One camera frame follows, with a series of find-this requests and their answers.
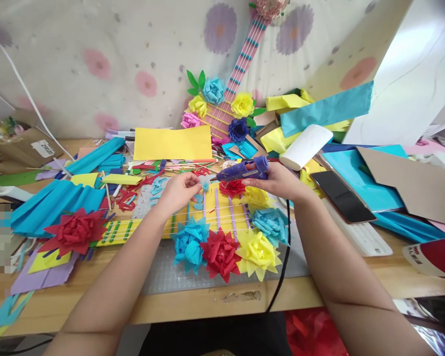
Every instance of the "cardboard box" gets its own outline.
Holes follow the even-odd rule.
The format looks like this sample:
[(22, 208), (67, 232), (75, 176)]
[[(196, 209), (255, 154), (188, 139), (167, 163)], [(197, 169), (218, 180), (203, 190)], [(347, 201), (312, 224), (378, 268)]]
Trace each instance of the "cardboard box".
[(0, 143), (0, 153), (4, 158), (19, 162), (27, 167), (39, 168), (59, 157), (63, 150), (52, 138), (37, 128), (39, 118), (35, 112), (16, 109), (11, 115), (16, 121), (31, 126), (9, 142)]

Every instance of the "smartphone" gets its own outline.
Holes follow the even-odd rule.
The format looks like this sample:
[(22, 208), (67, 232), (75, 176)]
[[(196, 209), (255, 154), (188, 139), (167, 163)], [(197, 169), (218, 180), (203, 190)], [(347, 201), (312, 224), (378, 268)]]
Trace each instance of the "smartphone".
[(310, 177), (347, 223), (365, 223), (376, 220), (361, 199), (333, 171), (313, 173)]

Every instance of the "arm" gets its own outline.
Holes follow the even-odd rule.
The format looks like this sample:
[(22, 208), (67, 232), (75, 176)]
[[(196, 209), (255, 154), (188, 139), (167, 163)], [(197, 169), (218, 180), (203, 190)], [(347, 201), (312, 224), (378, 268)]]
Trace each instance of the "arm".
[(279, 163), (269, 163), (268, 180), (243, 183), (294, 202), (310, 272), (350, 355), (435, 354), (313, 191)]
[(174, 176), (96, 281), (84, 293), (45, 356), (114, 355), (152, 264), (168, 218), (201, 190), (193, 173)]

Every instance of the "floral fabric backdrop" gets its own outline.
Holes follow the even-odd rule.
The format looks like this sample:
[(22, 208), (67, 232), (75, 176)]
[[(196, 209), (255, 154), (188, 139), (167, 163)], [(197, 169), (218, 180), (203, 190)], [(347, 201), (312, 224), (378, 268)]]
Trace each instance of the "floral fabric backdrop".
[[(381, 2), (393, 3), (292, 0), (268, 28), (240, 90), (263, 105), (266, 96), (313, 87), (315, 73), (334, 67), (343, 41)], [(186, 69), (204, 69), (227, 83), (255, 16), (248, 3), (0, 0), (0, 43), (57, 137), (101, 137), (107, 128), (176, 129), (190, 99)], [(334, 91), (369, 77), (378, 61), (365, 57), (342, 58), (347, 69)], [(32, 109), (1, 50), (0, 94)]]

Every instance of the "green paper leaf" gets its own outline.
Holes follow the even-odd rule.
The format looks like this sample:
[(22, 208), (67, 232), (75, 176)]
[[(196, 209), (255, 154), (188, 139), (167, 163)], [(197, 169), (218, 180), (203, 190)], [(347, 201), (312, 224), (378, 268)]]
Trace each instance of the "green paper leaf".
[(199, 94), (199, 89), (198, 89), (198, 88), (191, 88), (191, 89), (188, 89), (188, 93), (190, 93), (191, 95), (196, 96), (196, 95)]
[(254, 127), (257, 126), (257, 125), (256, 125), (256, 122), (255, 122), (254, 119), (251, 118), (251, 117), (248, 117), (248, 118), (247, 118), (246, 123), (247, 123), (247, 126), (252, 127), (252, 128), (254, 128)]
[(265, 108), (257, 108), (254, 110), (254, 113), (252, 114), (252, 116), (261, 115), (261, 114), (265, 113), (266, 111), (267, 111), (267, 109), (265, 109)]
[(201, 90), (203, 90), (205, 82), (206, 82), (206, 75), (204, 74), (204, 71), (201, 71), (201, 73), (199, 74), (199, 80), (198, 80), (199, 88)]
[(193, 73), (191, 73), (189, 70), (186, 70), (186, 74), (188, 75), (189, 82), (191, 83), (191, 85), (193, 86), (193, 88), (198, 89), (198, 82), (197, 82), (196, 79), (194, 78)]

